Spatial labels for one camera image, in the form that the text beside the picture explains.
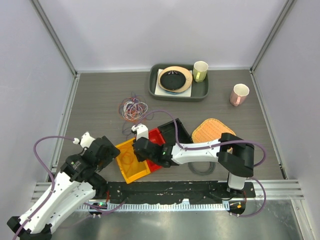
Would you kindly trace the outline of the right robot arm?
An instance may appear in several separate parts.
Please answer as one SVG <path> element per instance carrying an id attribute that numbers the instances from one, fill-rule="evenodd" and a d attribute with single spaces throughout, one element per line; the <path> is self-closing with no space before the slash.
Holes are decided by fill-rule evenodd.
<path id="1" fill-rule="evenodd" d="M 254 175 L 254 145 L 231 133 L 207 142 L 162 145 L 140 137 L 132 147 L 138 161 L 150 160 L 163 168 L 195 162 L 219 163 L 228 171 L 225 190 L 233 198 L 243 193 L 246 179 Z"/>

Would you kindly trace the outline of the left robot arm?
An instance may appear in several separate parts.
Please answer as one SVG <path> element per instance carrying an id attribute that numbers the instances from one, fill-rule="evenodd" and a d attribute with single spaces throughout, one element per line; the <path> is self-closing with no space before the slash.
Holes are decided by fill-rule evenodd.
<path id="1" fill-rule="evenodd" d="M 51 186 L 29 210 L 8 220 L 14 239 L 49 240 L 79 206 L 106 195 L 107 181 L 99 172 L 121 153 L 120 150 L 106 136 L 94 138 L 88 132 L 81 138 L 68 137 L 67 140 L 80 145 L 82 151 L 70 155 L 56 175 L 49 173 Z"/>

